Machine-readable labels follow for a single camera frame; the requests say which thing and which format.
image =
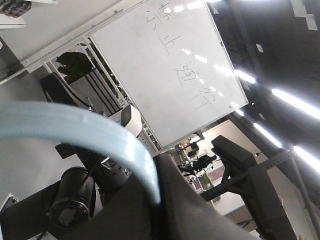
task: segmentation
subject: whiteboard frame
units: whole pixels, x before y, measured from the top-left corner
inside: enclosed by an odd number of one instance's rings
[[[96,47],[96,49],[99,51],[100,55],[102,56],[103,60],[104,60],[105,63],[108,65],[108,67],[110,68],[110,70],[113,72],[114,76],[115,76],[116,79],[118,80],[118,82],[119,82],[119,84],[121,85],[122,89],[123,89],[123,90],[125,91],[125,93],[127,94],[127,96],[128,96],[128,98],[130,99],[130,101],[131,101],[131,102],[133,103],[133,105],[134,105],[136,108],[138,108],[138,109],[139,109],[139,107],[136,105],[135,101],[130,97],[130,94],[128,94],[128,92],[126,91],[126,88],[123,86],[121,80],[118,78],[117,74],[115,73],[115,71],[114,71],[113,68],[111,67],[110,63],[108,62],[108,60],[105,58],[105,56],[104,56],[104,55],[102,54],[102,52],[100,51],[98,45],[96,44],[96,42],[94,41],[94,39],[93,39],[93,37],[92,37],[92,34],[94,34],[95,32],[99,31],[100,29],[104,28],[106,25],[111,24],[112,22],[114,22],[114,21],[117,20],[118,18],[121,18],[123,15],[127,14],[128,12],[130,12],[130,11],[132,11],[133,9],[139,7],[140,5],[144,4],[144,3],[147,2],[147,1],[149,1],[149,0],[142,0],[142,1],[138,2],[138,3],[135,4],[134,6],[128,8],[126,11],[123,11],[122,13],[115,15],[115,16],[112,17],[109,21],[105,22],[103,25],[99,26],[99,27],[96,28],[95,30],[93,30],[93,31],[91,31],[91,32],[88,33],[89,39],[90,39],[91,42],[94,44],[94,46]],[[216,23],[215,23],[215,21],[214,21],[214,19],[213,19],[213,16],[212,16],[211,13],[210,13],[208,4],[207,4],[206,1],[204,1],[204,0],[200,0],[200,1],[201,1],[201,2],[203,3],[203,5],[204,5],[206,14],[207,14],[207,16],[209,17],[210,22],[211,22],[211,24],[212,24],[212,26],[213,26],[213,29],[214,29],[214,31],[215,31],[215,33],[216,33],[216,35],[217,35],[217,37],[218,37],[218,39],[219,39],[219,41],[220,41],[221,47],[223,48],[223,52],[224,52],[224,54],[225,54],[225,56],[226,56],[226,58],[227,58],[227,61],[228,61],[229,65],[230,65],[230,68],[231,68],[231,70],[232,70],[232,73],[233,73],[233,75],[234,75],[234,77],[235,77],[236,83],[237,83],[238,87],[240,88],[240,91],[241,91],[242,95],[244,96],[245,103],[242,104],[242,105],[240,105],[240,106],[237,108],[237,109],[239,109],[239,108],[247,105],[247,104],[249,103],[249,101],[248,101],[247,96],[246,96],[246,94],[245,94],[245,92],[244,92],[244,89],[243,89],[243,87],[242,87],[242,85],[241,85],[241,83],[240,83],[239,78],[238,78],[238,77],[236,76],[236,74],[235,74],[234,66],[233,66],[233,64],[232,64],[232,62],[231,62],[231,59],[230,59],[229,54],[228,54],[228,52],[227,52],[227,49],[226,49],[226,47],[225,47],[225,45],[224,45],[224,43],[223,43],[222,37],[221,37],[221,35],[220,35],[219,31],[218,31],[218,28],[217,28],[217,25],[216,25]],[[223,114],[223,115],[215,118],[214,120],[212,120],[212,121],[210,121],[210,122],[202,125],[202,126],[199,127],[199,128],[196,128],[195,130],[191,131],[190,133],[188,133],[188,134],[186,134],[186,135],[178,138],[177,140],[175,140],[175,141],[173,141],[173,142],[171,142],[171,143],[169,143],[169,144],[167,144],[167,145],[165,145],[165,146],[162,146],[162,144],[159,142],[159,140],[158,140],[157,136],[154,134],[152,128],[149,127],[148,122],[147,122],[147,121],[145,120],[145,118],[143,117],[143,114],[141,114],[141,118],[143,119],[143,121],[145,122],[145,124],[147,125],[147,127],[149,128],[149,130],[151,131],[151,133],[152,133],[152,135],[154,136],[154,138],[156,139],[157,143],[159,144],[159,146],[160,146],[159,152],[160,152],[160,153],[163,153],[163,152],[167,151],[170,147],[175,146],[176,144],[180,143],[182,140],[188,138],[190,135],[192,135],[192,134],[195,133],[196,131],[199,131],[200,129],[203,129],[204,127],[206,127],[206,126],[208,126],[208,125],[210,125],[210,124],[218,121],[219,119],[225,117],[226,115],[229,115],[229,114],[233,113],[234,111],[235,111],[235,109],[230,109],[230,111],[228,111],[226,114]]]

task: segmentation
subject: ceiling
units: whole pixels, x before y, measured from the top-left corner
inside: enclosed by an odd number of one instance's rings
[[[208,6],[235,69],[256,78],[255,84],[242,83],[249,100],[241,109],[244,117],[229,118],[269,158],[299,145],[320,159],[320,121],[272,94],[277,88],[320,109],[320,2],[221,0]],[[253,122],[277,136],[282,149],[261,136]],[[320,175],[302,159],[297,165],[320,208]],[[290,178],[285,164],[278,167]]]

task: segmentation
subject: black cylinder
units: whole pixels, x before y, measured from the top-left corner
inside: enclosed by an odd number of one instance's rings
[[[81,185],[87,175],[88,171],[83,167],[72,167],[62,175],[49,213],[50,220],[55,225],[72,228],[89,219],[94,180],[89,177]]]
[[[59,182],[23,199],[1,213],[4,240],[27,240],[48,229],[48,211]]]

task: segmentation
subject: light blue plastic strip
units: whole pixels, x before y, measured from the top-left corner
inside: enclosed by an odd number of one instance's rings
[[[78,107],[46,102],[0,105],[0,138],[35,137],[58,140],[110,156],[130,169],[160,203],[155,163],[143,144],[124,127]]]

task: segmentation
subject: whiteboard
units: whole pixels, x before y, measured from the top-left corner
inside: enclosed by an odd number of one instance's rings
[[[201,0],[144,1],[90,37],[162,148],[248,103]]]

